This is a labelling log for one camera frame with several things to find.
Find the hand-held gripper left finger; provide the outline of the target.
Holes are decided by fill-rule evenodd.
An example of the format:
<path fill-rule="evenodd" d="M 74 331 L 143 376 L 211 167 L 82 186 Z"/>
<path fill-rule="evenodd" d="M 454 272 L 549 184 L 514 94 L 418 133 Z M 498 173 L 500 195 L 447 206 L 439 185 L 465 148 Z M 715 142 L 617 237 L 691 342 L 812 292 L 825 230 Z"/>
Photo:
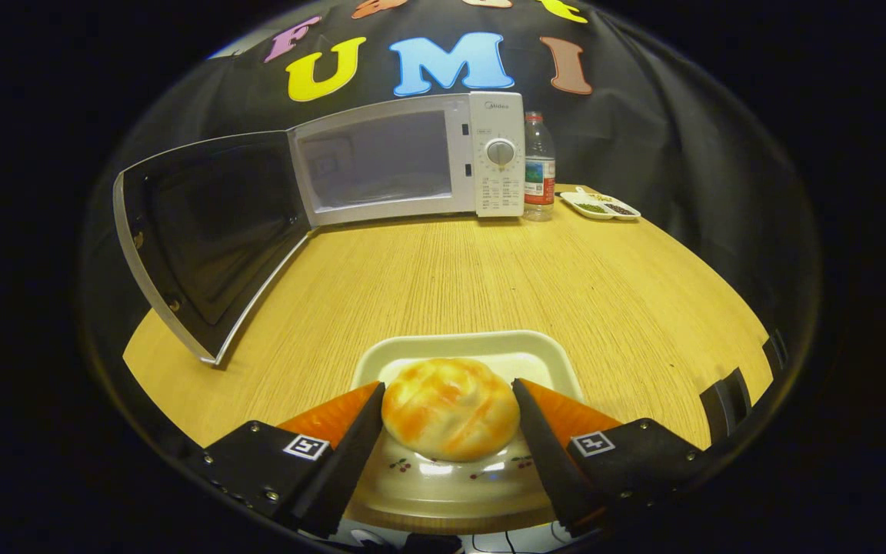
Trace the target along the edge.
<path fill-rule="evenodd" d="M 249 420 L 188 453 L 186 469 L 246 511 L 327 539 L 381 435 L 385 389 L 367 383 L 277 426 Z"/>

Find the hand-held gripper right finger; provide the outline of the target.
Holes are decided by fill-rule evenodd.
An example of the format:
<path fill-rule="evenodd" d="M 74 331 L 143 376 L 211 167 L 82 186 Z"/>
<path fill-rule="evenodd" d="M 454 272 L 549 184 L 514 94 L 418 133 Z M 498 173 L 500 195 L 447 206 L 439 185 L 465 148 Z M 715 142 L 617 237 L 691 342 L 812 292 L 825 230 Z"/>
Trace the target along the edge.
<path fill-rule="evenodd" d="M 556 519 L 573 536 L 643 519 L 687 491 L 709 456 L 650 418 L 630 423 L 517 378 L 520 430 Z"/>

